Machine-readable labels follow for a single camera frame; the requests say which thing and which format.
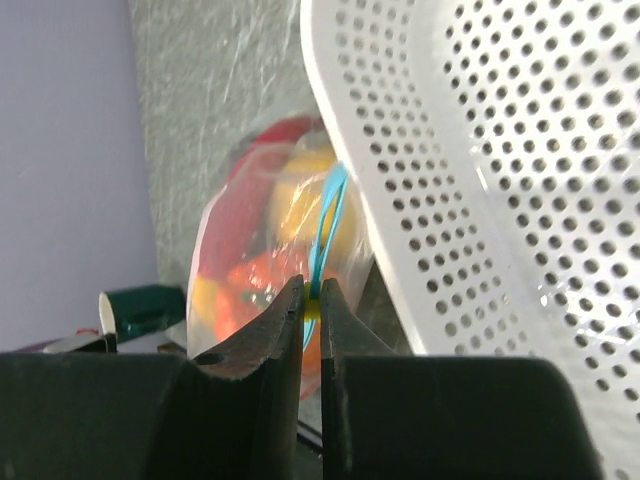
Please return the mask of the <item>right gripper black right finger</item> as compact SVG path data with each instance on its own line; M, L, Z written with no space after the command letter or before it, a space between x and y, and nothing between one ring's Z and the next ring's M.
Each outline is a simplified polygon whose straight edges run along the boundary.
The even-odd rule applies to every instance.
M402 356L320 298L327 479L599 479L573 391L536 357Z

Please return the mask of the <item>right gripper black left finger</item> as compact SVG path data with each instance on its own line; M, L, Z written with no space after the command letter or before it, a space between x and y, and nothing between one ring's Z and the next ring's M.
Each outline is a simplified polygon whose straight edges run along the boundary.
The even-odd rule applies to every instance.
M289 479L304 282L194 359L122 353L1 358L5 479Z

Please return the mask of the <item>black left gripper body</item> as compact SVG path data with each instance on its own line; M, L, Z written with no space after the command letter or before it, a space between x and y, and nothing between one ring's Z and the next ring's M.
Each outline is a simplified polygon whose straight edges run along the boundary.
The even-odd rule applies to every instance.
M113 333L98 334L94 331L80 331L46 345L42 352L62 354L69 352L116 353L117 338Z

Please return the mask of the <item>small orange pumpkin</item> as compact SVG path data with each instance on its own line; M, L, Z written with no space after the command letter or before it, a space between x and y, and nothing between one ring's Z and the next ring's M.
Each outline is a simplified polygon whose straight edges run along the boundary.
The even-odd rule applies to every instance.
M226 283L218 289L215 301L215 338L222 342L262 313L280 293L288 280L309 275L307 255L298 251L266 251L235 266ZM319 309L305 314L300 398L306 399L320 385Z

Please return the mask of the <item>red chili pepper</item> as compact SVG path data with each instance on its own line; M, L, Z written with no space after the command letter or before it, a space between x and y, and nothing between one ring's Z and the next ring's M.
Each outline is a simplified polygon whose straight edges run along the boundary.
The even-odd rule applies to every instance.
M204 276L222 278L242 259L273 189L273 175L289 158L288 148L320 125L321 120L309 114L285 118L249 143L203 215L198 271Z

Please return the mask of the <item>clear zip top bag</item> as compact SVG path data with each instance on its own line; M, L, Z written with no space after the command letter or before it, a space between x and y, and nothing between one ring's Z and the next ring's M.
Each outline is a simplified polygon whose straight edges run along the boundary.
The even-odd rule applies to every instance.
M328 248L325 278L334 278L356 308L373 253L359 195L348 185L340 222L323 206L336 165L321 119L311 113L277 120L242 147L229 177L206 206L191 262L186 307L187 352L195 357L261 314L288 280L311 279L316 241Z

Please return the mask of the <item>yellow pear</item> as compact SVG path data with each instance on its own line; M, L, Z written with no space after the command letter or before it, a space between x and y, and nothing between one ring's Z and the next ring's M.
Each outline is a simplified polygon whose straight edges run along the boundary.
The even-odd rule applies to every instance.
M310 245L316 239L324 181L336 163L332 147L299 149L277 175L269 201L268 224L278 245ZM357 206L345 195L341 221L328 260L336 263L356 253Z

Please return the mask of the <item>white perforated plastic basket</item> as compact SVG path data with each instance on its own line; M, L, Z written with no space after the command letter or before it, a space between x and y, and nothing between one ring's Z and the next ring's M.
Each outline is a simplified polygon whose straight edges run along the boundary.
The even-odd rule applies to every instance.
M305 68L416 354L563 372L639 475L639 5L305 1Z

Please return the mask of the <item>yellow banana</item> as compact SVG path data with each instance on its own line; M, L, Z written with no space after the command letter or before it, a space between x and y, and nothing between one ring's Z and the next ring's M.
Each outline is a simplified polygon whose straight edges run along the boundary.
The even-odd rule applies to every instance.
M213 327L217 317L216 301L219 285L210 278L197 274L192 288L192 307L197 317Z

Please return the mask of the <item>dark green mug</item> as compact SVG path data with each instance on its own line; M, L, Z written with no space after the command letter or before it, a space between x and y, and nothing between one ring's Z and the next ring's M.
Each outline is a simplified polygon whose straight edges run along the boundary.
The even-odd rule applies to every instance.
M183 321L185 312L186 296L179 286L150 284L98 297L101 330L119 343L163 332Z

